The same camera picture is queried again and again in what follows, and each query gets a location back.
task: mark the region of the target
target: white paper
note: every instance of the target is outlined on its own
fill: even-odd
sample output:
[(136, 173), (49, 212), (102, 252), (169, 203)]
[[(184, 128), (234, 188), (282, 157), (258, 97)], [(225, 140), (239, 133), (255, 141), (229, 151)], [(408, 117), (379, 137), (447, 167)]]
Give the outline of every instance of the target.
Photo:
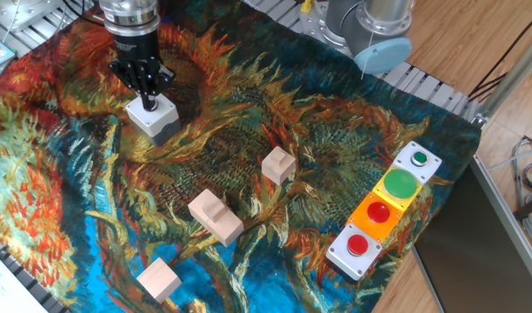
[(47, 313), (0, 260), (0, 312)]

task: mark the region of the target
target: metal frame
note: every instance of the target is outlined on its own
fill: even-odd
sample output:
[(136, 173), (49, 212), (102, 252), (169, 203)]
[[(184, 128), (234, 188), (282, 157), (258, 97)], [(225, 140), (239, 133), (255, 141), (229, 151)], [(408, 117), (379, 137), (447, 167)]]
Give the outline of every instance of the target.
[(486, 170), (486, 167), (477, 154), (475, 154), (469, 166), (471, 169), (473, 169), (473, 172), (475, 173), (475, 176), (479, 182), (488, 182), (486, 184), (482, 184), (482, 188), (484, 189), (487, 197), (490, 199), (490, 203), (495, 208), (495, 212), (500, 218), (503, 228), (508, 232), (509, 237), (517, 248), (517, 252), (519, 252), (519, 255), (525, 262), (525, 265), (529, 269), (529, 272), (532, 276), (532, 247), (527, 237), (525, 237), (521, 225), (519, 225), (515, 219), (513, 213), (509, 209), (508, 204), (503, 199), (502, 194), (495, 186), (492, 177)]

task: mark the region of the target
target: painted tapestry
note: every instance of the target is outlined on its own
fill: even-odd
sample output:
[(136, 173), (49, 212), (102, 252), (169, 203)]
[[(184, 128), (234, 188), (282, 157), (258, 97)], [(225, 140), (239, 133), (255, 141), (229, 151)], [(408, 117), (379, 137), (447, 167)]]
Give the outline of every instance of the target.
[[(480, 131), (237, 0), (161, 13), (183, 128), (160, 148), (124, 110), (102, 27), (74, 23), (4, 73), (0, 242), (71, 312), (370, 312)], [(442, 166), (353, 282), (326, 249), (410, 140)], [(282, 186), (261, 174), (277, 145), (296, 158)], [(228, 248), (189, 213), (207, 188), (244, 222)], [(136, 280), (157, 257), (183, 281), (162, 306)]]

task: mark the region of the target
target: wooden block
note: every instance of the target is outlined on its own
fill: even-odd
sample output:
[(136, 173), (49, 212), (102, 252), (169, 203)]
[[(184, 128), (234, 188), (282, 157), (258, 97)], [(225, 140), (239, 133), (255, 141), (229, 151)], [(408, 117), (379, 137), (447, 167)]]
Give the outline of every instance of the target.
[(204, 190), (191, 203), (190, 214), (224, 246), (230, 246), (243, 232), (243, 222), (210, 190)]
[(295, 167), (295, 158), (282, 148), (275, 147), (263, 160), (263, 175), (279, 186)]
[(161, 258), (157, 258), (136, 280), (162, 303), (181, 285), (181, 279)]
[(220, 217), (223, 216), (223, 214), (225, 214), (227, 209), (225, 208), (225, 205), (223, 205), (221, 201), (215, 201), (213, 203), (210, 203), (207, 206), (204, 206), (203, 211), (206, 217), (210, 221), (215, 223), (220, 219)]

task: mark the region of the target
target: green button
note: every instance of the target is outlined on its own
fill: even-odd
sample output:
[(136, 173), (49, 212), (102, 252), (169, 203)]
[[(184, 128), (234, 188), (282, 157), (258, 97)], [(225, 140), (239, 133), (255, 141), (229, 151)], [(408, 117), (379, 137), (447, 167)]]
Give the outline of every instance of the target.
[(416, 192), (416, 179), (406, 170), (392, 170), (384, 179), (384, 187), (390, 195), (407, 199)]
[(426, 155), (422, 152), (416, 152), (414, 155), (413, 155), (413, 164), (416, 165), (416, 166), (424, 166), (424, 164), (426, 164), (428, 158), (426, 157)]
[(420, 163), (426, 163), (427, 157), (422, 152), (416, 152), (415, 153), (415, 160), (420, 162)]

